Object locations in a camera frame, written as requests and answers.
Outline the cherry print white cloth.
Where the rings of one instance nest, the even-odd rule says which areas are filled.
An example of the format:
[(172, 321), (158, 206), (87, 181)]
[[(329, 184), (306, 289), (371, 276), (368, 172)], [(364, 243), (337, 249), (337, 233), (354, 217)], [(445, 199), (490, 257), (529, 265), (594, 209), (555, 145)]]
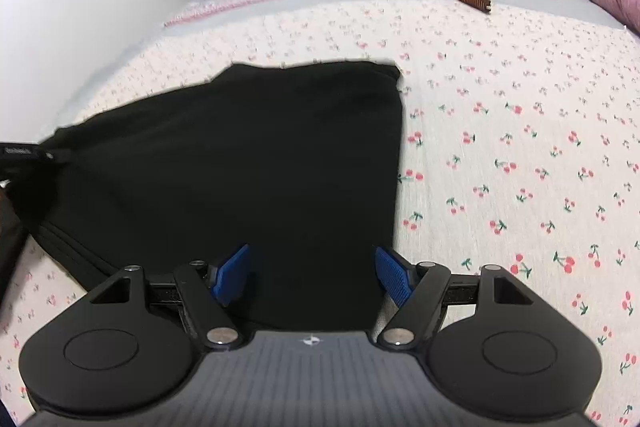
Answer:
[(503, 265), (594, 342), (588, 414), (639, 421), (639, 43), (623, 29), (449, 0), (318, 5), (163, 32), (70, 115), (233, 63), (395, 61), (405, 105), (396, 247), (475, 274)]

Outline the black pants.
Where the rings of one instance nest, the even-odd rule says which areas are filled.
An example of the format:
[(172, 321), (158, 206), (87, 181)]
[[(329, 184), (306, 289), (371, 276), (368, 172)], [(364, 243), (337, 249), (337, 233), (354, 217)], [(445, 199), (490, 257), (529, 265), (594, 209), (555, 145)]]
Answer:
[(58, 130), (58, 263), (93, 288), (127, 265), (164, 275), (248, 245), (236, 324), (368, 329), (384, 298), (374, 251), (394, 240), (399, 77), (372, 62), (236, 64)]

